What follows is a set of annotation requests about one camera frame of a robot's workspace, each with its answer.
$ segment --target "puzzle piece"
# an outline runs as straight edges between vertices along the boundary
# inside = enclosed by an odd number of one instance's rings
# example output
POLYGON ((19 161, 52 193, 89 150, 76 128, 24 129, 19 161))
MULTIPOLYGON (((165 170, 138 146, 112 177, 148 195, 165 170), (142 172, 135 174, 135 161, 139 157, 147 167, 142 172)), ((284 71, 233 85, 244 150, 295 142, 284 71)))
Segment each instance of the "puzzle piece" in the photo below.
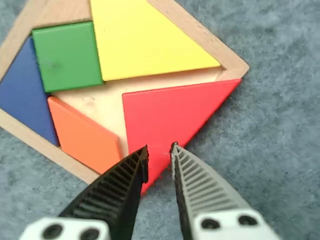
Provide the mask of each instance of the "puzzle piece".
POLYGON ((170 163, 170 146, 185 146, 240 83, 240 79, 131 92, 123 95, 129 153, 148 145, 149 182, 170 163))
POLYGON ((222 69, 220 67, 204 68, 107 81, 101 86, 59 91, 55 92, 54 95, 106 129, 112 130, 119 137, 123 155, 127 156, 129 151, 122 100, 123 94, 151 89, 212 83, 221 73, 222 69))
POLYGON ((65 153, 99 174, 122 159, 118 136, 56 97, 48 103, 65 153))
POLYGON ((58 146, 47 97, 29 37, 0 82, 0 108, 58 146))
POLYGON ((147 0, 91 0, 105 81, 218 67, 147 0))
POLYGON ((45 92, 102 85, 92 22, 32 31, 45 92))

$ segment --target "green square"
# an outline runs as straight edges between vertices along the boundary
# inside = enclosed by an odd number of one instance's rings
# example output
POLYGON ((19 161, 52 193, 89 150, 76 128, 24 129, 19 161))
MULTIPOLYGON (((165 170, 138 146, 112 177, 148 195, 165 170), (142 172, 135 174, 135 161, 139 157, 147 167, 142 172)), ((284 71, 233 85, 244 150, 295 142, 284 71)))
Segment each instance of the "green square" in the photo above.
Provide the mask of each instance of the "green square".
POLYGON ((92 22, 32 31, 46 93, 102 85, 92 22))

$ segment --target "wooden board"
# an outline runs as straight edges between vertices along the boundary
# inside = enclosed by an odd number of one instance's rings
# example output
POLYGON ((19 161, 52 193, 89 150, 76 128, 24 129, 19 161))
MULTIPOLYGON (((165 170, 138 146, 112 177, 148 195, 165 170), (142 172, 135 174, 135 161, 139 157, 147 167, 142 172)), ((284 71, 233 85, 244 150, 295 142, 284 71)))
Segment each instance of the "wooden board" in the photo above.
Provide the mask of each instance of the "wooden board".
POLYGON ((170 88, 218 80, 220 67, 155 76, 107 81, 105 85, 55 92, 54 95, 87 115, 120 139, 123 156, 128 155, 128 141, 122 94, 150 89, 170 88))
MULTIPOLYGON (((27 2, 24 9, 21 11, 20 15, 14 22, 13 27, 4 40, 2 46, 0 47, 0 81, 2 80, 4 74, 8 70, 15 56, 19 52, 21 46, 31 33, 32 28, 34 26, 41 26, 36 24, 36 21, 40 19, 41 14, 45 16, 51 11, 56 11, 56 14, 61 11, 60 5, 55 4, 56 1, 58 0, 29 0, 27 2), (42 11, 45 9, 46 4, 52 4, 54 7, 48 7, 47 13, 42 13, 42 11)), ((218 62, 221 63, 221 65, 223 66, 223 70, 219 69, 219 71, 216 72, 216 80, 240 79, 247 72, 249 67, 239 56, 237 56, 232 50, 230 50, 225 44, 223 44, 216 36, 214 36, 214 34, 206 30, 194 17, 186 12, 174 0, 148 1, 156 9, 162 12, 167 18, 169 18, 175 25, 177 25, 181 30, 183 30, 195 42, 200 44, 200 46, 208 53, 210 53, 218 62)), ((86 13, 89 13, 90 11, 84 10, 77 11, 76 13, 74 11, 75 5, 72 5, 72 2, 70 3, 70 5, 66 6, 73 6, 70 8, 64 8, 64 11, 70 11, 71 16, 74 16, 73 19, 84 19, 83 16, 85 16, 86 20, 91 19, 91 16, 87 18, 88 15, 86 15, 86 13)), ((55 16, 53 16, 53 20, 49 21, 51 22, 50 24, 55 25, 67 23, 59 20, 59 18, 61 18, 59 14, 57 14, 56 16, 58 17, 56 18, 55 16)), ((84 97, 85 101, 82 101, 82 104, 94 105, 92 101, 89 100, 89 96, 90 94, 88 94, 88 97, 84 97)), ((94 107, 87 107, 86 111, 90 112, 91 114, 97 114, 95 113, 96 108, 94 107)), ((84 180, 85 182, 91 183, 94 179, 97 178, 98 175, 95 172, 85 167, 66 153, 62 152, 60 148, 55 147, 1 109, 0 127, 15 135, 16 137, 27 143, 29 146, 36 149, 37 151, 39 151, 55 163, 59 164, 75 176, 84 180)))
POLYGON ((2 109, 0 109, 0 126, 86 183, 92 183, 99 176, 2 109))
POLYGON ((48 0, 29 0, 0 47, 0 82, 30 35, 48 0))
POLYGON ((33 27, 44 28, 91 20, 89 0, 50 0, 33 27))

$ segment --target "gripper jaw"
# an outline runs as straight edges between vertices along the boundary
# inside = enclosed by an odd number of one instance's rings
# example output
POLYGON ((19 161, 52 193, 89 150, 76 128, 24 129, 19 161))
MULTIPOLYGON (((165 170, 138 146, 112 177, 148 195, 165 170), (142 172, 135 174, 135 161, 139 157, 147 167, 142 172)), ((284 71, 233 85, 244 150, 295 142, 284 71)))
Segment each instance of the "gripper jaw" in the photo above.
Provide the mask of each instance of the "gripper jaw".
POLYGON ((147 146, 117 163, 88 186, 59 215, 105 221, 111 239, 130 240, 142 184, 148 181, 147 146))
POLYGON ((177 143, 171 146, 180 225, 185 240, 192 239, 192 223, 201 213, 250 209, 250 205, 215 170, 177 143))

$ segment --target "screw hole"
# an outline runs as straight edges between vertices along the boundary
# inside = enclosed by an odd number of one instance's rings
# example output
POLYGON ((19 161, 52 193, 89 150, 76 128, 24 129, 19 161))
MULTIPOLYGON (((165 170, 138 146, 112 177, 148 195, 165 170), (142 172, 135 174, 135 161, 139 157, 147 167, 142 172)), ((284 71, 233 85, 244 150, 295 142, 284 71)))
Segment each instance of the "screw hole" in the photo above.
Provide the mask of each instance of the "screw hole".
POLYGON ((96 240, 99 237, 99 231, 95 228, 90 228, 81 234, 80 240, 96 240))
POLYGON ((42 236, 46 240, 56 239, 61 234, 62 229, 63 229, 62 226, 59 224, 54 224, 54 225, 48 226, 44 230, 42 236))
POLYGON ((202 221, 201 227, 203 229, 218 229, 218 228, 220 228, 220 224, 216 220, 205 219, 205 220, 202 221))
POLYGON ((254 219, 253 217, 251 216, 247 216, 247 215, 243 215, 243 216, 240 216, 239 217, 239 223, 241 225, 250 225, 250 226, 253 226, 253 225, 257 225, 258 222, 256 219, 254 219))

